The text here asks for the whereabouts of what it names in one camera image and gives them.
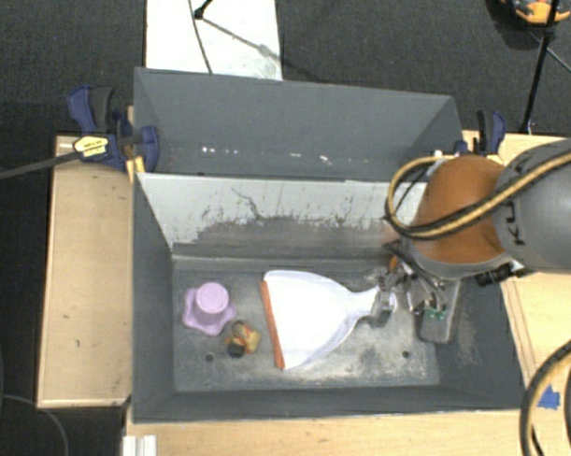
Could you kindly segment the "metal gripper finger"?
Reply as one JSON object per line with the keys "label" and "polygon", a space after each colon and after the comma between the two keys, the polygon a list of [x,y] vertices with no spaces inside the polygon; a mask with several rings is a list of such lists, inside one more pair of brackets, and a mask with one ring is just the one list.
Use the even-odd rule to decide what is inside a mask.
{"label": "metal gripper finger", "polygon": [[407,282],[407,274],[402,269],[383,271],[378,274],[378,288],[381,292],[404,291]]}
{"label": "metal gripper finger", "polygon": [[370,311],[369,323],[372,327],[384,328],[396,309],[396,299],[392,292],[378,292]]}

